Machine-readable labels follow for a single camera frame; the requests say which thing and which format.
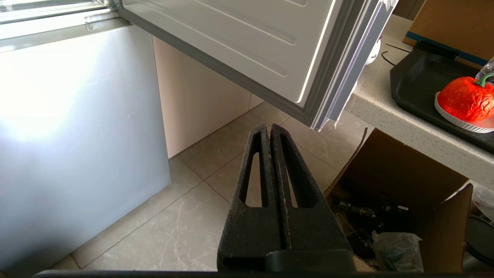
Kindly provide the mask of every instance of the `countertop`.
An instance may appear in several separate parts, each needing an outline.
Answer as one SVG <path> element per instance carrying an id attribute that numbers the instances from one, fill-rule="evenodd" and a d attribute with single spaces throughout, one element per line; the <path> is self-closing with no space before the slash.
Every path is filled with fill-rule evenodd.
<path id="1" fill-rule="evenodd" d="M 412 22 L 392 15 L 383 31 L 380 53 L 397 64 L 411 50 L 402 42 Z M 366 66 L 345 110 L 393 138 L 494 190 L 494 155 L 401 109 L 391 98 L 389 71 L 380 55 Z"/>

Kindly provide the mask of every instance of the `cardboard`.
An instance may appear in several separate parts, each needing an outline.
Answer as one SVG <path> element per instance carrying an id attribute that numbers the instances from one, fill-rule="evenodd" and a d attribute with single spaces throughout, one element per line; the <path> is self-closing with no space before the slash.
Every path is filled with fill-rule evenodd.
<path id="1" fill-rule="evenodd" d="M 365 137 L 325 191 L 328 203 L 332 196 L 342 197 L 344 183 L 369 197 L 391 197 L 410 208 L 413 232 L 423 240 L 424 270 L 461 272 L 473 191 L 472 185 L 465 185 L 468 178 L 378 129 Z"/>
<path id="2" fill-rule="evenodd" d="M 419 38 L 460 54 L 458 59 L 477 68 L 494 56 L 492 0 L 427 0 L 403 42 Z"/>

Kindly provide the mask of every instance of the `beige tile floor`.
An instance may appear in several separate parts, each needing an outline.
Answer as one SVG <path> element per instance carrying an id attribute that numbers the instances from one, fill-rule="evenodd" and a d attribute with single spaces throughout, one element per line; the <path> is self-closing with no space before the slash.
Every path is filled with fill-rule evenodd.
<path id="1" fill-rule="evenodd" d="M 264 102 L 170 159 L 171 184 L 55 265 L 69 270 L 216 270 L 216 251 L 249 131 L 286 128 L 321 190 L 355 151 L 365 122 L 346 112 L 335 128 L 309 129 Z M 259 165 L 247 204 L 259 206 Z"/>

